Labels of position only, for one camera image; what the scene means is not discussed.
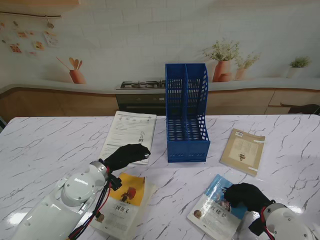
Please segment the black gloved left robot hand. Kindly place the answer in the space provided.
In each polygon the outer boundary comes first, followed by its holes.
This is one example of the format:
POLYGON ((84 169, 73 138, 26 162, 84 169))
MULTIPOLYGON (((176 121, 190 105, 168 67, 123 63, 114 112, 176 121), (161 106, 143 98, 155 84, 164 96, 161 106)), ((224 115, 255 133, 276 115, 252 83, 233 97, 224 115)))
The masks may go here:
POLYGON ((98 161, 108 167, 110 171, 117 171, 131 163, 147 159, 150 154, 149 149, 142 144, 127 144, 119 147, 106 159, 100 158, 98 161))

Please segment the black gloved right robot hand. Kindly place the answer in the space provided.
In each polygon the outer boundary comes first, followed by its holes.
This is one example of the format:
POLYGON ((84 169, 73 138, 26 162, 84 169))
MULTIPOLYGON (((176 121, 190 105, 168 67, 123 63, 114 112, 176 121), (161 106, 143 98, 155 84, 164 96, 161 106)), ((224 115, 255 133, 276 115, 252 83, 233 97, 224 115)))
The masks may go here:
POLYGON ((249 212, 260 213, 264 207, 275 203, 268 199, 258 187, 249 183, 233 184, 226 189, 224 198, 236 208, 239 204, 244 205, 249 212))

